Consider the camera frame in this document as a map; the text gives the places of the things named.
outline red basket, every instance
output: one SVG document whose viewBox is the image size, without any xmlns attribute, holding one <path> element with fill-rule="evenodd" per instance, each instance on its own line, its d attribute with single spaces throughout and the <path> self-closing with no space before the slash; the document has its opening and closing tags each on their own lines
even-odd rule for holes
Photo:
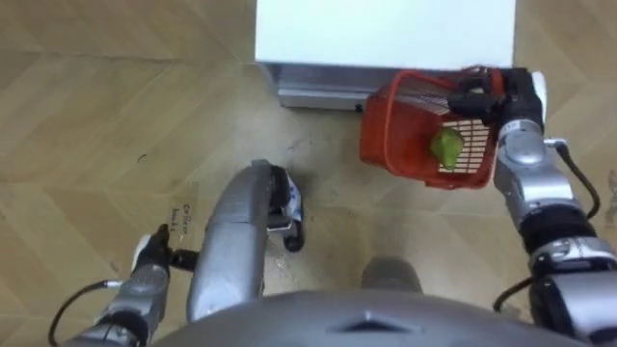
<svg viewBox="0 0 617 347">
<path fill-rule="evenodd" d="M 366 101 L 360 141 L 363 162 L 392 174 L 418 179 L 442 189 L 487 185 L 495 159 L 496 130 L 481 120 L 463 119 L 450 112 L 447 96 L 461 78 L 489 73 L 493 92 L 503 94 L 496 69 L 474 67 L 441 76 L 418 71 L 399 72 L 391 85 Z M 443 167 L 430 144 L 443 127 L 458 130 L 465 139 L 454 170 Z"/>
</svg>

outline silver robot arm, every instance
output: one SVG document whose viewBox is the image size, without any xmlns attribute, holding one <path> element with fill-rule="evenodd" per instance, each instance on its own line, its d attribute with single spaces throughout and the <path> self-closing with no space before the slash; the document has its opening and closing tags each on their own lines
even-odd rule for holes
<svg viewBox="0 0 617 347">
<path fill-rule="evenodd" d="M 617 339 L 617 254 L 589 224 L 599 208 L 591 184 L 572 162 L 562 139 L 545 139 L 542 105 L 526 69 L 504 70 L 505 100 L 494 183 L 524 248 L 531 272 L 529 300 L 536 325 L 585 342 Z M 555 151 L 590 189 L 597 204 L 588 215 L 565 174 L 554 165 Z"/>
</svg>

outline green fruit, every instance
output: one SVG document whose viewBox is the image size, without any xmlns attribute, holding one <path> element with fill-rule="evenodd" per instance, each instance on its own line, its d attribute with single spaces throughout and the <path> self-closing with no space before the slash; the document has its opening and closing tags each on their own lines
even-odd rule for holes
<svg viewBox="0 0 617 347">
<path fill-rule="evenodd" d="M 447 170 L 454 170 L 464 144 L 465 140 L 460 132 L 443 127 L 431 141 L 431 152 Z"/>
</svg>

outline black cable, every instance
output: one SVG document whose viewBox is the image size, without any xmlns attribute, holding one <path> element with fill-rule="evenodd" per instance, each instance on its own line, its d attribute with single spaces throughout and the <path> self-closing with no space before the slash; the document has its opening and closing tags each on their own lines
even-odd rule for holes
<svg viewBox="0 0 617 347">
<path fill-rule="evenodd" d="M 499 296 L 495 299 L 495 302 L 493 303 L 493 311 L 495 312 L 501 312 L 501 309 L 503 307 L 503 303 L 505 303 L 506 300 L 508 300 L 511 296 L 513 296 L 514 294 L 520 292 L 521 290 L 527 288 L 529 285 L 531 285 L 531 282 L 533 281 L 532 277 L 528 277 L 524 280 L 521 280 L 520 282 L 514 284 L 513 286 L 509 287 L 508 289 L 504 290 L 503 293 L 499 294 Z"/>
<path fill-rule="evenodd" d="M 578 178 L 578 180 L 580 181 L 580 183 L 582 183 L 585 189 L 589 191 L 589 195 L 591 195 L 591 200 L 593 202 L 593 205 L 591 206 L 591 209 L 589 210 L 589 212 L 587 212 L 587 219 L 594 218 L 596 214 L 598 214 L 598 211 L 600 211 L 600 205 L 601 205 L 600 195 L 598 195 L 598 191 L 596 191 L 596 188 L 594 187 L 594 185 L 589 181 L 589 179 L 587 179 L 585 174 L 578 168 L 574 160 L 572 160 L 572 156 L 570 155 L 570 150 L 568 149 L 568 146 L 566 146 L 565 144 L 560 144 L 555 147 L 555 150 L 557 150 L 557 153 L 559 153 L 559 156 L 561 157 L 563 162 L 566 163 L 570 171 L 572 171 L 572 173 Z"/>
<path fill-rule="evenodd" d="M 572 171 L 572 173 L 578 178 L 580 183 L 582 183 L 585 189 L 587 189 L 589 195 L 591 195 L 593 205 L 591 206 L 589 212 L 587 212 L 587 219 L 590 220 L 594 218 L 596 214 L 598 214 L 598 211 L 600 211 L 601 206 L 600 195 L 598 195 L 596 187 L 594 187 L 594 185 L 591 183 L 591 181 L 589 181 L 587 176 L 585 176 L 585 174 L 578 168 L 577 164 L 572 159 L 572 155 L 570 155 L 570 150 L 568 149 L 567 145 L 558 144 L 555 147 L 555 150 L 557 151 L 563 162 L 566 163 L 570 171 Z M 533 278 L 529 277 L 503 291 L 503 293 L 499 294 L 499 296 L 495 299 L 495 302 L 493 303 L 493 310 L 495 312 L 501 312 L 503 304 L 506 302 L 506 300 L 508 300 L 511 296 L 515 295 L 521 290 L 527 288 L 529 285 L 531 285 L 532 282 Z"/>
<path fill-rule="evenodd" d="M 65 314 L 67 308 L 82 295 L 95 291 L 97 289 L 104 289 L 109 287 L 110 282 L 110 280 L 101 280 L 96 283 L 86 285 L 85 287 L 79 289 L 75 294 L 71 295 L 70 298 L 68 298 L 60 306 L 60 309 L 58 309 L 58 312 L 56 312 L 54 319 L 51 321 L 51 326 L 49 326 L 49 332 L 47 333 L 47 342 L 50 346 L 58 346 L 58 342 L 56 341 L 56 329 L 58 328 L 58 323 L 60 323 L 60 319 L 62 318 L 62 315 Z"/>
</svg>

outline white cabinet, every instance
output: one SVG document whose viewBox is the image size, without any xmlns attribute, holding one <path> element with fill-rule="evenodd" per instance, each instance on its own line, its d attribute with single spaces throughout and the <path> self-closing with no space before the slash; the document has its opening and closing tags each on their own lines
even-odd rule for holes
<svg viewBox="0 0 617 347">
<path fill-rule="evenodd" d="M 258 0 L 255 60 L 281 104 L 354 109 L 399 69 L 510 67 L 516 0 Z"/>
</svg>

